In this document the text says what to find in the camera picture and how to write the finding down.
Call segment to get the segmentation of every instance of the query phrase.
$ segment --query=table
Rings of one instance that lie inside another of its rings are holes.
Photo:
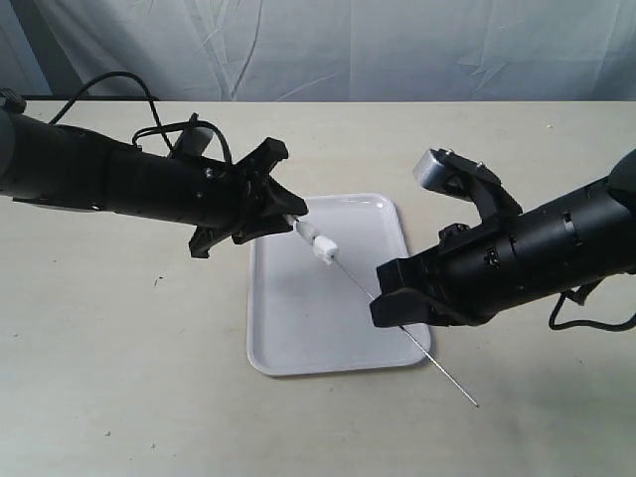
[[[58,102],[32,102],[46,120]],[[529,210],[636,146],[632,103],[160,103],[197,111],[240,158],[265,136],[302,196],[394,200],[411,252],[474,208],[422,191],[427,147],[483,161]],[[128,140],[147,105],[83,102],[68,124]],[[144,143],[164,153],[160,140]],[[551,332],[554,297],[475,329],[434,330],[433,366],[272,379],[245,357],[248,245],[189,258],[192,227],[0,201],[0,475],[610,476],[636,468],[636,339]],[[633,312],[609,280],[585,315]]]

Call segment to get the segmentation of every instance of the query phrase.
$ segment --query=white tray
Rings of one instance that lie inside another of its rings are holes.
[[[340,247],[339,261],[372,294],[376,267],[407,256],[394,204],[378,194],[314,197],[306,220]],[[247,356],[270,376],[408,366],[421,352],[402,331],[374,327],[369,297],[295,233],[251,246]],[[409,331],[427,350],[425,325]]]

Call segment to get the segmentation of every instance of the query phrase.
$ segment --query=black cable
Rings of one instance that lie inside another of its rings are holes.
[[[602,323],[600,321],[592,321],[592,320],[572,320],[566,321],[565,323],[556,323],[557,315],[563,307],[563,303],[565,302],[566,296],[565,294],[561,294],[556,302],[555,309],[550,315],[550,319],[548,320],[548,326],[550,326],[551,330],[559,331],[566,330],[567,328],[574,328],[576,326],[586,326],[588,328],[595,328],[597,330],[602,331],[627,331],[636,327],[636,313],[629,320],[624,323],[618,323],[616,325],[612,325],[610,323]]]
[[[163,125],[161,124],[161,119],[159,118],[159,113],[157,112],[157,108],[155,107],[154,99],[152,98],[152,94],[150,93],[150,89],[148,89],[148,86],[146,85],[146,83],[144,82],[143,79],[141,79],[138,75],[135,75],[135,74],[129,73],[129,72],[110,72],[110,73],[105,73],[103,75],[95,77],[95,78],[91,79],[90,81],[86,82],[79,89],[79,91],[76,92],[74,94],[74,96],[71,99],[69,99],[69,101],[67,101],[67,103],[64,105],[64,107],[62,109],[60,109],[60,111],[53,117],[53,119],[51,119],[49,121],[49,124],[57,124],[58,121],[60,121],[60,119],[62,119],[62,117],[67,112],[69,112],[69,109],[71,109],[73,107],[73,105],[78,101],[78,99],[80,99],[80,96],[82,94],[87,92],[91,87],[95,86],[97,83],[99,83],[101,81],[104,81],[104,80],[107,80],[109,78],[130,78],[131,80],[134,80],[135,82],[137,82],[137,84],[139,84],[139,86],[141,86],[141,89],[143,89],[143,92],[144,92],[144,94],[146,96],[146,100],[148,101],[148,105],[150,106],[150,110],[152,111],[152,117],[154,117],[155,123],[157,124],[157,128],[163,127]],[[161,137],[163,138],[164,142],[168,146],[168,149],[170,149],[170,151],[172,151],[174,147],[172,145],[172,142],[170,142],[170,139],[168,138],[166,133],[165,132],[159,132],[159,134],[161,134]]]
[[[226,161],[226,165],[228,167],[231,167],[233,163],[232,152],[230,151],[228,141],[226,140],[226,137],[223,135],[221,130],[213,123],[208,121],[196,120],[173,122],[171,124],[165,124],[161,126],[144,127],[143,129],[139,129],[137,132],[134,133],[134,135],[132,136],[132,144],[136,146],[137,141],[142,137],[148,137],[156,134],[165,134],[166,132],[184,131],[187,129],[195,129],[198,127],[211,129],[212,131],[214,131],[215,134],[217,134],[217,136],[219,136],[219,142],[221,143],[221,149],[223,151],[223,158]]]

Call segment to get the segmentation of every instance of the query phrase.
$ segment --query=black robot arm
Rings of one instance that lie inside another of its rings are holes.
[[[126,144],[28,117],[19,96],[0,92],[0,194],[16,202],[192,224],[194,257],[209,256],[210,247],[228,237],[244,243],[289,232],[284,216],[307,214],[305,202],[270,176],[288,157],[276,139],[232,164],[203,157],[209,130],[218,129],[196,114],[185,123],[138,131]],[[173,130],[183,132],[166,157],[135,145],[144,135]]]
[[[636,315],[619,325],[556,323],[566,299],[582,305],[603,278],[636,271],[636,151],[607,177],[525,214],[482,163],[452,151],[427,151],[413,172],[425,189],[474,202],[482,223],[449,226],[439,245],[379,266],[376,326],[476,326],[556,293],[555,330],[636,326]]]

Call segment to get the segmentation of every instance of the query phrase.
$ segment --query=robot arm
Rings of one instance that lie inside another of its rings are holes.
[[[425,189],[475,203],[482,223],[453,224],[439,245],[378,267],[376,326],[477,326],[556,293],[555,330],[636,326],[636,315],[620,325],[555,322],[566,299],[582,305],[603,278],[636,272],[636,151],[607,177],[525,214],[482,163],[452,151],[427,151],[413,172]]]
[[[288,157],[276,139],[265,139],[234,165],[208,159],[202,154],[211,140],[203,129],[209,123],[194,114],[180,123],[181,137],[162,157],[93,131],[38,121],[23,114],[19,96],[5,92],[3,99],[0,194],[16,202],[192,224],[193,257],[208,257],[210,247],[228,237],[245,243],[289,232],[285,217],[307,214],[305,202],[269,175]]]

